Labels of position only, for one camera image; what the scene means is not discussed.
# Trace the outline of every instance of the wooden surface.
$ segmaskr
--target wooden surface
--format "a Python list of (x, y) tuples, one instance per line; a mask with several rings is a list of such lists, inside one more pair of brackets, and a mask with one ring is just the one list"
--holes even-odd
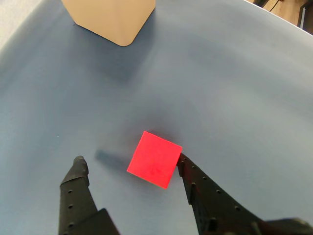
[[(264, 9), (270, 11), (272, 7), (275, 5), (277, 0), (269, 0), (265, 5)], [(283, 18), (284, 20), (297, 25), (300, 7), (307, 0), (284, 0), (278, 2), (275, 8), (272, 10), (272, 13)]]
[(123, 47), (133, 42), (156, 6), (155, 0), (62, 0), (62, 3), (76, 24)]

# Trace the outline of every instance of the red cube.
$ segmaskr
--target red cube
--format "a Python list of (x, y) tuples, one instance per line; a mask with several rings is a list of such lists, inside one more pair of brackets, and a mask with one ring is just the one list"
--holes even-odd
[(144, 131), (127, 171), (167, 189), (182, 147)]

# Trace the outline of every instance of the red block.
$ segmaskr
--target red block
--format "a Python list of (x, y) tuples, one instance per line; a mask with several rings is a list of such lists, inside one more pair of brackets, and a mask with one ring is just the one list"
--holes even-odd
[(144, 131), (127, 171), (167, 189), (182, 147)]

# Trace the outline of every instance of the beige box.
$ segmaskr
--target beige box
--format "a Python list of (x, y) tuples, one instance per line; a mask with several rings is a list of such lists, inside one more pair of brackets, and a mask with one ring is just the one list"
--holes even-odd
[(76, 24), (128, 46), (156, 6), (155, 0), (62, 0)]

